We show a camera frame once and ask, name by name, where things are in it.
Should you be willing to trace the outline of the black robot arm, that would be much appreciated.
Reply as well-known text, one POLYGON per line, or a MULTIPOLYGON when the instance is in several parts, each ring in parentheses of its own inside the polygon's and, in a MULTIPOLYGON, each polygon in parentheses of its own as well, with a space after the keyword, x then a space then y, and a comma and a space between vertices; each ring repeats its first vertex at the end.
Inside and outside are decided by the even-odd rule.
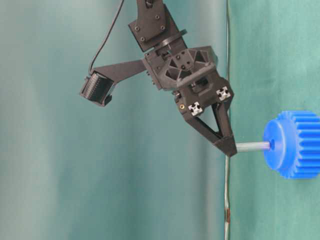
POLYGON ((144 58, 91 67, 80 94, 105 106, 121 81, 147 72, 160 90, 171 91, 184 120, 225 155, 237 153, 228 109, 234 97, 230 83, 217 71, 210 46, 189 48, 161 0, 139 0, 137 19, 129 24, 144 58))

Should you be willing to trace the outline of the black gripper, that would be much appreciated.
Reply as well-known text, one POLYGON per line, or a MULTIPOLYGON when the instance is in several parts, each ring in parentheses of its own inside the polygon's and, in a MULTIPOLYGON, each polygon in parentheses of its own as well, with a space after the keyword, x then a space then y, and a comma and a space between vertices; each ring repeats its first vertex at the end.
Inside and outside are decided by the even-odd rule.
POLYGON ((148 72, 160 90, 171 91, 185 121, 226 156, 237 153, 228 109, 234 93, 216 67, 216 55, 209 46, 187 48, 176 54, 106 65, 92 69, 114 81, 115 86, 141 72, 148 72), (199 116, 211 108, 218 126, 212 130, 199 116))

